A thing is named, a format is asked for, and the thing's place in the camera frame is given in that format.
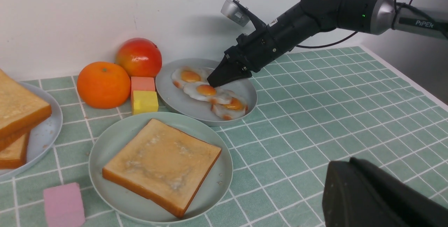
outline pink block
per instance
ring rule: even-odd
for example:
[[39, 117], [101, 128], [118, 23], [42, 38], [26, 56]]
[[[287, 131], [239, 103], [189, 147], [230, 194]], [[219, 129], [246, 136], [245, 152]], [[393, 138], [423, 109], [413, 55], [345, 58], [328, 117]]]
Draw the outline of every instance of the pink block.
[[131, 103], [134, 101], [134, 91], [155, 92], [154, 78], [152, 77], [131, 77]]
[[78, 183], [44, 189], [43, 201], [48, 227], [80, 227], [85, 223]]

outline orange block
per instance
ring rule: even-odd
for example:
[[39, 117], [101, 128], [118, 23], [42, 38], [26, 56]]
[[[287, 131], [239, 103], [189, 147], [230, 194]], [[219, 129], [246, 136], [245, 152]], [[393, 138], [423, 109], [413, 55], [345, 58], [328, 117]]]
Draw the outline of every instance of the orange block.
[[152, 77], [131, 77], [131, 103], [134, 102], [134, 91], [155, 92], [155, 82]]

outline toast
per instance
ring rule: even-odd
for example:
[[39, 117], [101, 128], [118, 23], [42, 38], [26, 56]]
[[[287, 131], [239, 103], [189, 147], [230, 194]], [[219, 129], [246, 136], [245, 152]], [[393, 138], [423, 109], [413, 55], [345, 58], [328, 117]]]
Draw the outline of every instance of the toast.
[[[48, 102], [0, 70], [0, 139], [38, 125], [51, 116]], [[12, 142], [0, 145], [0, 151]]]
[[23, 134], [18, 140], [0, 152], [0, 169], [15, 169], [27, 163], [29, 133]]
[[15, 142], [16, 140], [18, 140], [25, 133], [29, 133], [32, 129], [37, 127], [39, 124], [40, 124], [40, 122], [37, 122], [37, 123], [35, 123], [33, 125], [30, 125], [30, 126], [27, 126], [25, 128], [22, 128], [21, 130], [18, 130], [15, 133], [12, 133], [12, 134], [6, 136], [3, 139], [0, 139], [0, 149], [1, 148], [6, 149], [6, 147], [8, 147], [10, 144]]
[[156, 119], [103, 168], [103, 177], [182, 218], [221, 148]]

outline red apple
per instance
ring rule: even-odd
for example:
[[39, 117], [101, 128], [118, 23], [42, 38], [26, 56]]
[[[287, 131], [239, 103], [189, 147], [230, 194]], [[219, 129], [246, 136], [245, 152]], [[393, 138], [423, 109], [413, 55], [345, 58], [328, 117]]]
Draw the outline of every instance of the red apple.
[[130, 77], [155, 77], [162, 68], [162, 54], [150, 40], [133, 38], [118, 50], [115, 63]]

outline table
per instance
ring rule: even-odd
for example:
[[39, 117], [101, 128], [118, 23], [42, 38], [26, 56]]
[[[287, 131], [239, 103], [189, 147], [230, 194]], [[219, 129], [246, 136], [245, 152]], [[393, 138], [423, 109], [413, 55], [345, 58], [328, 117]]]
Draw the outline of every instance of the table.
[[[138, 227], [111, 210], [88, 176], [89, 152], [110, 125], [131, 115], [81, 102], [76, 76], [27, 81], [62, 107], [54, 148], [0, 183], [0, 225], [46, 226], [42, 191], [78, 182], [85, 227]], [[174, 226], [324, 226], [327, 165], [370, 160], [448, 208], [447, 107], [365, 47], [283, 55], [254, 74], [259, 103], [236, 125], [213, 128], [232, 154], [229, 191], [206, 214]], [[167, 111], [163, 106], [160, 111]]]

